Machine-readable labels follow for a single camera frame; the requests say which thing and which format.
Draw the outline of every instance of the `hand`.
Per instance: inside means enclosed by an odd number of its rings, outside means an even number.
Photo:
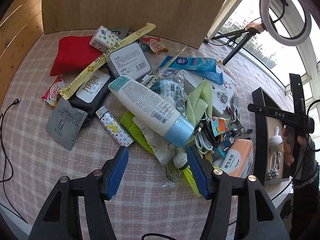
[[[286,132],[286,128],[283,129],[283,136],[286,137],[287,136],[287,132]],[[297,141],[301,146],[306,146],[307,145],[307,141],[306,139],[301,136],[298,135],[297,137]],[[294,157],[293,155],[290,153],[291,152],[291,146],[290,144],[286,143],[287,140],[284,141],[284,145],[283,145],[283,149],[284,149],[284,163],[290,167],[290,165],[294,162]]]

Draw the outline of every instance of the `wooden wall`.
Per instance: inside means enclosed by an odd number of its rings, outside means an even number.
[[[41,0],[14,0],[0,21],[0,107],[14,73],[42,34]]]
[[[150,34],[199,48],[224,0],[42,0],[44,33],[157,25]]]

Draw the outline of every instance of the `pile of objects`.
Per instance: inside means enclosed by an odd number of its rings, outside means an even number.
[[[155,27],[148,23],[128,35],[129,29],[101,26],[93,36],[61,39],[50,75],[65,73],[66,65],[82,72],[68,86],[58,76],[42,96],[54,107],[47,132],[71,150],[80,128],[98,118],[120,146],[136,141],[159,160],[166,171],[163,188],[185,178],[200,196],[184,150],[191,145],[214,167],[245,178],[252,141],[237,137],[252,129],[241,125],[235,82],[221,61],[180,57],[186,47],[153,74],[144,51],[168,51],[160,38],[144,37]],[[75,44],[77,60],[68,62]],[[110,91],[128,109],[119,121],[102,105]]]

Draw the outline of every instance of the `table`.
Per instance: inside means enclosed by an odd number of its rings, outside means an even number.
[[[71,179],[86,176],[102,167],[112,158],[119,145],[95,119],[89,127],[82,128],[71,151],[64,149],[46,132],[45,124],[52,107],[40,97],[52,84],[50,69],[58,52],[59,39],[73,36],[89,36],[95,30],[66,31],[43,35],[32,47],[18,68],[7,90],[1,112],[17,97],[22,101],[6,115],[3,139],[6,152],[14,168],[14,177],[6,183],[7,195],[12,204],[29,222],[33,223],[44,201],[61,176]],[[146,53],[155,70],[167,55],[174,55],[183,45],[161,39],[169,48],[168,53]],[[224,59],[228,47],[202,44],[199,50],[188,47],[184,55]],[[247,110],[252,103],[252,91],[262,87],[283,109],[293,111],[292,101],[280,87],[256,65],[237,54],[225,68],[236,82],[240,98],[241,121],[253,128],[250,135],[255,150],[254,113]],[[61,75],[70,83],[77,74]],[[126,109],[112,95],[105,106],[119,120]],[[129,162],[117,195],[106,202],[111,223],[118,239],[140,239],[148,232],[158,232],[177,239],[199,239],[210,202],[196,197],[185,182],[172,190],[163,190],[164,168],[157,159],[137,143],[130,147]],[[287,182],[265,187],[275,196]],[[89,239],[85,225],[84,201],[80,198],[80,217],[84,239]],[[230,222],[236,219],[236,197],[233,197]],[[232,234],[234,225],[229,227]]]

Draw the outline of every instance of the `person's arm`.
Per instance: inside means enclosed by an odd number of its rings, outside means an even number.
[[[305,138],[298,136],[301,146],[306,146]],[[314,149],[315,144],[310,139],[310,146]],[[294,158],[290,154],[289,144],[284,145],[284,162],[290,166]],[[291,240],[296,240],[310,225],[312,216],[317,213],[319,203],[319,166],[316,162],[315,152],[307,149],[301,171],[301,180],[293,179],[293,209],[292,209],[292,229],[290,231]]]

